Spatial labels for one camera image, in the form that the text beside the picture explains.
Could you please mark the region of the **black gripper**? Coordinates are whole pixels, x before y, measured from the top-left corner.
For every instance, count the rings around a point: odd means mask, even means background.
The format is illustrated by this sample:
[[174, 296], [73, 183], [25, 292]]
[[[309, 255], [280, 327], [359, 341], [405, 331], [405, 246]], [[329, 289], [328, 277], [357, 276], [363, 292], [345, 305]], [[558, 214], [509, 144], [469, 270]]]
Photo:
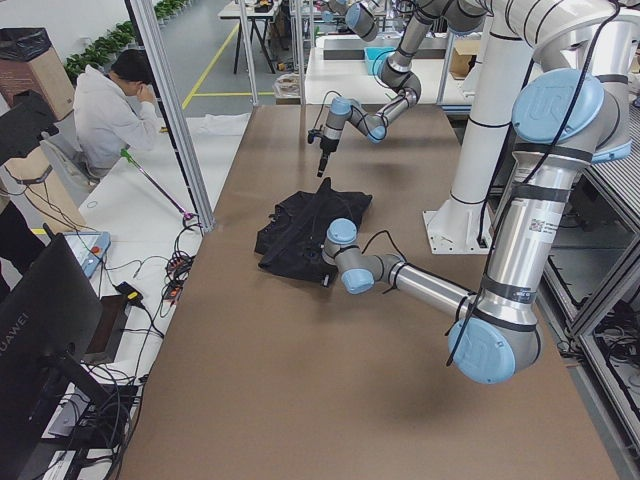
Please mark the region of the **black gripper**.
[[336, 139], [323, 136], [320, 141], [321, 158], [319, 160], [316, 176], [322, 178], [327, 167], [329, 157], [337, 150], [338, 141]]

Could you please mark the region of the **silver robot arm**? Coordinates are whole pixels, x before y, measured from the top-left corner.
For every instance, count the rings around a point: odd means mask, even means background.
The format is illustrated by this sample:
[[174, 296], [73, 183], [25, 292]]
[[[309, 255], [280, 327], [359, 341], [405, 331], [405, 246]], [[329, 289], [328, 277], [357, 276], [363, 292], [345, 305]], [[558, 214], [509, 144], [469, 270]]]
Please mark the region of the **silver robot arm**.
[[450, 312], [449, 362], [496, 384], [533, 365], [542, 333], [533, 311], [544, 265], [576, 176], [631, 151], [627, 74], [639, 11], [614, 1], [413, 1], [395, 51], [378, 70], [393, 99], [375, 113], [335, 98], [310, 135], [333, 153], [346, 125], [372, 142], [415, 106], [412, 60], [432, 24], [482, 34], [469, 123], [449, 197], [424, 216], [435, 254], [483, 254], [477, 292], [423, 271], [400, 255], [367, 255], [347, 219], [333, 221], [322, 256], [347, 291], [384, 281]]
[[486, 10], [473, 1], [413, 1], [409, 12], [397, 47], [374, 66], [376, 80], [394, 93], [391, 100], [377, 112], [369, 113], [357, 100], [338, 95], [331, 101], [324, 125], [308, 131], [308, 143], [320, 140], [319, 177], [337, 150], [346, 124], [353, 125], [369, 141], [379, 143], [387, 136], [389, 125], [418, 103], [422, 87], [411, 70], [411, 62], [435, 20], [443, 18], [452, 31], [468, 34], [486, 15]]

